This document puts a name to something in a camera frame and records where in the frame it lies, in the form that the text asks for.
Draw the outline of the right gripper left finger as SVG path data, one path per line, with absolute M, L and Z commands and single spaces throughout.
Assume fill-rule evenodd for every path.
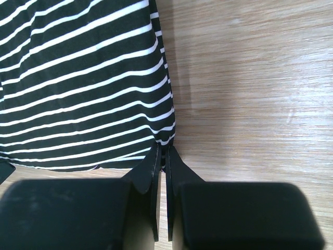
M 161 147 L 121 178 L 35 179 L 1 198 L 1 249 L 154 249 Z

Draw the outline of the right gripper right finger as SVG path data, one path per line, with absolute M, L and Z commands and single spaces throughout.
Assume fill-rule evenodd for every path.
M 165 155 L 168 238 L 173 249 L 323 249 L 303 192 L 285 182 L 208 182 Z

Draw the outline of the black white striped tank top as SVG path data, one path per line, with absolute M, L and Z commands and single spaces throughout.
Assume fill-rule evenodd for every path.
M 133 168 L 175 137 L 155 1 L 1 1 L 1 160 Z

